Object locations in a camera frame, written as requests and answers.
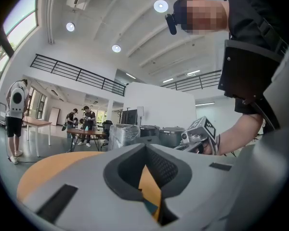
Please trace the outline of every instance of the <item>black strap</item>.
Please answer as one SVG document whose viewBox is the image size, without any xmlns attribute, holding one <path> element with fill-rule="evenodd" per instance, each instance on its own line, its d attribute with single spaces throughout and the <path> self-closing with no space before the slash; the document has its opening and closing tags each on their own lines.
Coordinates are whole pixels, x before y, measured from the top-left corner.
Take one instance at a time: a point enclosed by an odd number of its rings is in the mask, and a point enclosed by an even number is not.
<svg viewBox="0 0 289 231">
<path fill-rule="evenodd" d="M 271 51 L 280 55 L 285 55 L 288 44 L 275 31 L 272 25 L 268 23 L 265 18 L 259 15 L 257 11 L 246 0 L 239 1 L 241 4 L 244 4 L 246 12 L 257 24 L 263 39 L 270 46 Z"/>
</svg>

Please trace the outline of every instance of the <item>floor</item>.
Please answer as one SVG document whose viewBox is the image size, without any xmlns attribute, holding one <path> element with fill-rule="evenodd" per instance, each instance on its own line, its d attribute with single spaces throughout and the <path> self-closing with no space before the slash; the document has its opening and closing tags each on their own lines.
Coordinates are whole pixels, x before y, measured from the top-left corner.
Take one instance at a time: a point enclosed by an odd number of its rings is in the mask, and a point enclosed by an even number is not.
<svg viewBox="0 0 289 231">
<path fill-rule="evenodd" d="M 26 128 L 22 129 L 19 149 L 24 152 L 20 157 L 21 162 L 17 165 L 11 163 L 7 156 L 7 136 L 3 127 L 0 127 L 0 176 L 11 196 L 16 197 L 17 185 L 25 171 L 35 162 L 48 156 L 66 153 L 70 148 L 70 141 L 67 141 L 66 131 L 61 131 L 61 126 L 51 128 L 51 146 L 48 145 L 48 127 L 40 128 L 38 134 L 38 146 L 40 157 L 36 156 L 35 129 L 29 129 L 29 140 L 26 140 Z M 75 152 L 97 151 L 94 141 L 91 140 L 91 147 L 86 145 L 76 146 Z"/>
</svg>

